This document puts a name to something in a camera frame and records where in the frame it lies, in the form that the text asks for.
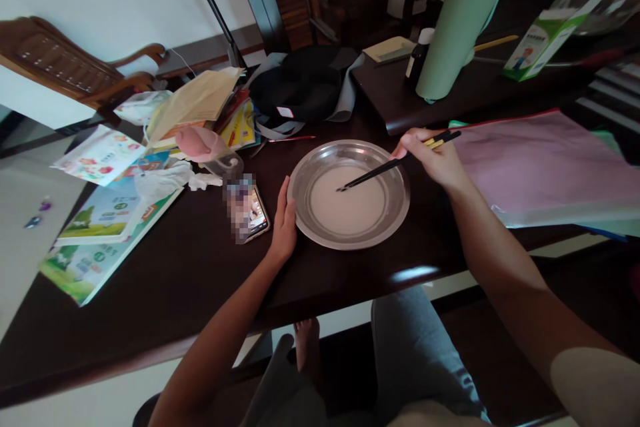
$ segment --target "small brown bottle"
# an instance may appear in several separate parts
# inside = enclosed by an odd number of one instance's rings
[[[409,57],[409,64],[405,72],[405,81],[412,88],[415,88],[418,84],[418,78],[420,77],[420,72],[422,72],[422,66],[425,64],[425,58],[427,57],[429,44],[431,43],[434,32],[435,29],[432,28],[422,29],[418,43],[413,48],[413,52],[411,52],[411,56]]]

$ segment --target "stainless steel bowl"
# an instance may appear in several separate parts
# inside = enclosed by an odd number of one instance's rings
[[[293,170],[287,192],[287,198],[296,201],[298,228],[314,242],[336,250],[368,248],[389,238],[402,224],[409,210],[409,181],[402,167],[368,180],[379,182],[382,186],[385,207],[375,225],[366,232],[349,236],[329,231],[317,221],[310,202],[313,185],[329,170],[352,165],[369,171],[385,163],[388,158],[389,153],[384,149],[361,140],[336,140],[311,150]]]

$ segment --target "green thermos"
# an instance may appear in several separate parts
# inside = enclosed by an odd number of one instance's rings
[[[428,100],[449,93],[497,0],[445,0],[415,91]]]

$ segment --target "black chopsticks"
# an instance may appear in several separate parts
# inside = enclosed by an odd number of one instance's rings
[[[442,145],[443,143],[451,141],[451,140],[459,137],[460,135],[462,135],[462,132],[460,132],[459,130],[455,131],[453,133],[451,133],[451,130],[445,130],[444,132],[439,133],[435,137],[432,137],[432,138],[430,138],[428,140],[425,140],[423,143],[427,147],[429,147],[430,149],[433,150],[436,147],[439,147],[440,145]],[[392,168],[396,168],[398,165],[400,165],[400,162],[403,161],[408,156],[409,156],[409,153],[407,152],[407,155],[405,157],[401,158],[401,159],[394,159],[394,160],[388,161],[387,163],[384,163],[383,165],[380,165],[378,168],[375,168],[375,169],[371,170],[370,172],[365,173],[365,175],[362,175],[361,177],[358,177],[357,179],[350,181],[349,183],[345,184],[343,187],[340,187],[336,191],[340,191],[340,192],[347,191],[351,187],[355,187],[356,185],[360,185],[364,181],[372,179],[372,178],[376,177],[377,175],[380,175],[381,173],[386,172],[387,170],[391,170]]]

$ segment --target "phone screen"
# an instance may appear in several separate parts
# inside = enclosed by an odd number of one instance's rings
[[[236,243],[245,244],[269,229],[269,220],[251,178],[230,182],[225,186],[225,191]]]
[[[260,205],[260,198],[258,197],[255,188],[251,191],[251,207],[249,208],[249,237],[254,236],[258,232],[262,232],[269,226],[267,223],[267,217]]]

